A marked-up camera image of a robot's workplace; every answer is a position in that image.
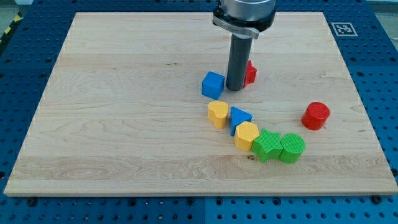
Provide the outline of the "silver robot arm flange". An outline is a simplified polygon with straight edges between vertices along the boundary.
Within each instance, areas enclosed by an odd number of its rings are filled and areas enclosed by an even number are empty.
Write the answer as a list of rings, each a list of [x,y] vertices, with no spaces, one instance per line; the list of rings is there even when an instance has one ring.
[[[258,39],[272,25],[276,9],[276,0],[220,0],[212,21],[239,38]]]

